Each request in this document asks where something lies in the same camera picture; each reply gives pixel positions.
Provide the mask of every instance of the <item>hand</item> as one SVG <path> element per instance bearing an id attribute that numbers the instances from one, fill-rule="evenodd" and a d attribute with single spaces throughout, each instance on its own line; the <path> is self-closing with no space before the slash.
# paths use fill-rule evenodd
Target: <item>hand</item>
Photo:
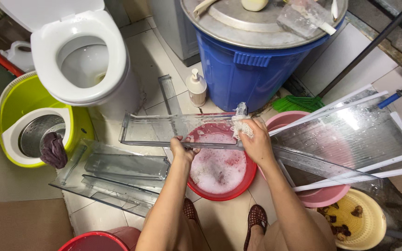
<path id="1" fill-rule="evenodd" d="M 260 166 L 260 168 L 266 168 L 273 164 L 276 164 L 276 159 L 271 147 L 271 138 L 269 137 L 268 129 L 266 125 L 260 122 L 257 118 L 243 119 L 242 122 L 249 125 L 254 133 L 254 137 L 251 139 L 238 132 L 241 141 L 243 142 L 244 150 L 249 157 Z"/>
<path id="2" fill-rule="evenodd" d="M 181 144 L 182 136 L 175 136 L 170 140 L 170 150 L 173 153 L 173 159 L 182 158 L 192 163 L 195 155 L 200 152 L 200 149 L 184 148 Z"/>

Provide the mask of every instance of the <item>purple cloth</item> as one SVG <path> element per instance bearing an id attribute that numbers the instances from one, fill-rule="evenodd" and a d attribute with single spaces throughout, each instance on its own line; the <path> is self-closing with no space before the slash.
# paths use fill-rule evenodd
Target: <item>purple cloth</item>
<path id="1" fill-rule="evenodd" d="M 43 139 L 44 147 L 41 150 L 40 159 L 57 169 L 62 169 L 66 166 L 67 155 L 64 151 L 63 139 L 55 132 L 46 134 Z"/>

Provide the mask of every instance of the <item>bar of soap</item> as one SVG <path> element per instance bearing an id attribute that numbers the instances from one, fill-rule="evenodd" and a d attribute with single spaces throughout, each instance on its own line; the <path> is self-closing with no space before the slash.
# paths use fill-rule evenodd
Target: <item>bar of soap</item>
<path id="1" fill-rule="evenodd" d="M 259 11 L 268 4 L 268 0 L 241 0 L 241 4 L 247 10 Z"/>

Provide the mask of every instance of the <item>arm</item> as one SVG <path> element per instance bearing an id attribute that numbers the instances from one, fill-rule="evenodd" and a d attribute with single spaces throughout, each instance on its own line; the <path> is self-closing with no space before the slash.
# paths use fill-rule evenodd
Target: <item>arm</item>
<path id="1" fill-rule="evenodd" d="M 171 139 L 173 163 L 164 187 L 139 236 L 137 251 L 174 250 L 176 247 L 188 174 L 193 158 L 199 152 L 199 149 L 184 149 L 181 139 L 182 136 Z"/>
<path id="2" fill-rule="evenodd" d="M 304 205 L 292 190 L 280 170 L 272 152 L 271 138 L 264 123 L 246 119 L 254 132 L 250 139 L 240 132 L 244 149 L 265 174 L 271 191 L 277 219 L 290 251 L 332 251 L 319 227 L 305 210 Z"/>

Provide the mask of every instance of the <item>soap foam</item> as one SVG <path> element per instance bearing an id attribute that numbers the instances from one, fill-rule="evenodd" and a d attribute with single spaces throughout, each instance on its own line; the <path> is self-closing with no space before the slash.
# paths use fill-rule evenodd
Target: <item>soap foam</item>
<path id="1" fill-rule="evenodd" d="M 228 142 L 231 135 L 202 134 L 197 142 Z M 193 182 L 202 190 L 222 194 L 234 190 L 246 173 L 244 151 L 203 148 L 195 156 L 190 170 Z"/>

